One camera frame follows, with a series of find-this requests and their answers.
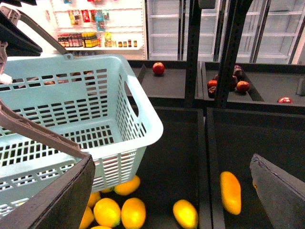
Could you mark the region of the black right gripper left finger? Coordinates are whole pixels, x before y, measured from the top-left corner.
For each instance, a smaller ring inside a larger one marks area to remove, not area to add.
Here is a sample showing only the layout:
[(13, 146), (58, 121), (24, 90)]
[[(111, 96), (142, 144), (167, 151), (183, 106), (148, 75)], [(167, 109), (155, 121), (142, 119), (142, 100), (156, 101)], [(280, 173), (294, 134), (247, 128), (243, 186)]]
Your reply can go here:
[(58, 179), (6, 215), (2, 229), (77, 229), (85, 212), (95, 175), (87, 155)]

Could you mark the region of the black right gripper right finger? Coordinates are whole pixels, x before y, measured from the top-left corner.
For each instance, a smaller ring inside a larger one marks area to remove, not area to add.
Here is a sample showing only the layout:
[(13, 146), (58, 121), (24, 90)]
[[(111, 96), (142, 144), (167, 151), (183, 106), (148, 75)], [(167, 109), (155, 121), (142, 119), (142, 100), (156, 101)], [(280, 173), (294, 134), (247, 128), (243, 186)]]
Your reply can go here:
[(258, 154), (252, 156), (253, 186), (275, 229), (305, 227), (305, 183)]

